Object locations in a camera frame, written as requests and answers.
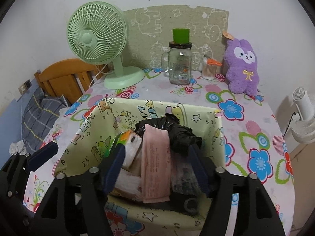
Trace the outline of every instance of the white wall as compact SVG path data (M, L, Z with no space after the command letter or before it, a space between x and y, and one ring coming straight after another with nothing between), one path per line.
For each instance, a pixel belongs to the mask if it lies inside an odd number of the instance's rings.
M73 57L66 40L69 17L93 0L16 0L0 24L0 110L33 73ZM103 0L122 10L183 4L229 11L228 30L251 42L257 57L259 88L285 128L292 105L286 98L303 85L315 93L315 27L297 0ZM289 149L296 143L288 140Z

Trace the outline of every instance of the green electric fan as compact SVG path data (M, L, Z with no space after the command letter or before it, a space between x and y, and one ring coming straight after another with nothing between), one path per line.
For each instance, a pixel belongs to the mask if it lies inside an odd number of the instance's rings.
M117 7L105 2L82 5L70 18L67 39L82 61L93 65L113 63L115 71L106 76L105 88L127 88L144 78L142 69L122 66L120 54L127 44L128 24Z

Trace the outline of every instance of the wooden bed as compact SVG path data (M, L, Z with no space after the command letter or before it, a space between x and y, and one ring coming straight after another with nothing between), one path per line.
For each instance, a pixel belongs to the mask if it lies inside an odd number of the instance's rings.
M38 85L52 97L64 95L71 104L75 103L82 95L77 78L84 89L87 91L92 81L92 73L96 75L103 65L87 64L79 59L67 59L59 61L43 70L42 73L35 73Z

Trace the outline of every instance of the blue wall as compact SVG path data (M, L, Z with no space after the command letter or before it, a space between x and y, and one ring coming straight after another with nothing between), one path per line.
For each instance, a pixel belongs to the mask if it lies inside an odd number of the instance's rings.
M22 113L38 88L36 79L32 80L32 86L18 101L13 99L3 114L0 116L0 167L9 159L9 147L11 143L21 140L21 105Z

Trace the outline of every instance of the table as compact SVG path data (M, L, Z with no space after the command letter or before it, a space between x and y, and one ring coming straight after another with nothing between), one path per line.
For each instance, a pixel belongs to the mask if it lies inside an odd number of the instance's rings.
M144 69L145 78L138 84L121 90L107 90L102 79L97 81L71 108L62 109L60 117L46 136L43 146L50 141L58 143L58 154L36 172L30 174L24 205L36 211L49 185L54 179L56 165L80 124L105 97L139 98L163 100L208 106L221 110L223 128L219 134L220 145L225 147L226 169L237 175L256 173L269 193L286 235L289 235L294 212L294 180L287 146L280 128L264 96L259 92L255 97L233 94L228 90L223 75L213 80L201 78L200 72L193 71L188 86L170 84L161 69ZM231 219L226 235L233 235L237 213L238 195L232 196ZM130 225L127 210L111 207L107 217L114 235L198 235L198 231L159 231L148 224L135 222Z

